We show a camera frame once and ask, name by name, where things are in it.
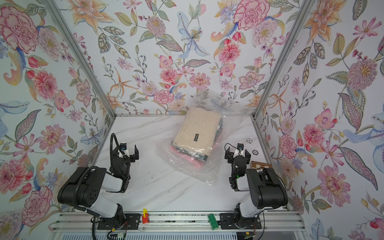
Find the clear plastic vacuum bag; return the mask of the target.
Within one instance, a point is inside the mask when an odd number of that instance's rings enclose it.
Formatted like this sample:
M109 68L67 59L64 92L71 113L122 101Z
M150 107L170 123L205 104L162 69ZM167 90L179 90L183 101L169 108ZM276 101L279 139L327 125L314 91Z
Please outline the clear plastic vacuum bag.
M209 91L196 93L176 134L156 144L155 153L174 170L214 186L224 141L237 127L229 117L249 117L253 107L243 106Z

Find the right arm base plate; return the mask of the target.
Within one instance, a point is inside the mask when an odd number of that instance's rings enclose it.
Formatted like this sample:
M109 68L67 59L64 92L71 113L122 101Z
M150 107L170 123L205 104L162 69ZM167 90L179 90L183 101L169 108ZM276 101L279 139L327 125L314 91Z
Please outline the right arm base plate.
M260 230L263 228L259 216L244 218L234 213L221 213L219 218L222 230Z

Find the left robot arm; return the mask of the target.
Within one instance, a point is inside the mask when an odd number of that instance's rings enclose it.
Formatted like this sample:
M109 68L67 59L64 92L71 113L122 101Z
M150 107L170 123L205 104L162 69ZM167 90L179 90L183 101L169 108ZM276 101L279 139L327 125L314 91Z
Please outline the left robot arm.
M128 150L122 154L115 148L110 154L110 172L97 166L79 167L61 187L57 199L60 204L86 212L110 226L120 226L127 221L123 207L100 192L125 193L131 179L131 163L139 159L139 150L134 148L130 155Z

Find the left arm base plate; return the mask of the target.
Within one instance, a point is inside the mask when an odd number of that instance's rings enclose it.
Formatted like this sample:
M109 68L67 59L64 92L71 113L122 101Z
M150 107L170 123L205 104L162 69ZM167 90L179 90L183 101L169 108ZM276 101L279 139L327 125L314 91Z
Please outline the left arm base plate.
M121 227L123 230L138 230L141 214L124 214L113 218L101 218L97 230L112 230Z

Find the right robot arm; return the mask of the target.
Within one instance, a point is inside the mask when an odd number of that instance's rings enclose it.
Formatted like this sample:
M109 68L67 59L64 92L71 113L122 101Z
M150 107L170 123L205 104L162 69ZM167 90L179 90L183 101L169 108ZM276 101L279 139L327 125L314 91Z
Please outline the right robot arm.
M225 149L225 159L231 164L230 187L236 192L248 192L247 198L234 208L232 223L244 229L264 210L275 210L288 204L286 187L271 168L248 168L251 154L243 147L234 152Z

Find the beige knitted blanket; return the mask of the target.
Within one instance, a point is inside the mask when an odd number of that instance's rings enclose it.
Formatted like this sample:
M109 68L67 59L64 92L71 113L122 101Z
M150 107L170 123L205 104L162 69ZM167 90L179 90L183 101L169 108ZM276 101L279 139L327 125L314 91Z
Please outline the beige knitted blanket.
M190 108L172 146L192 156L208 158L223 124L222 116L202 108Z

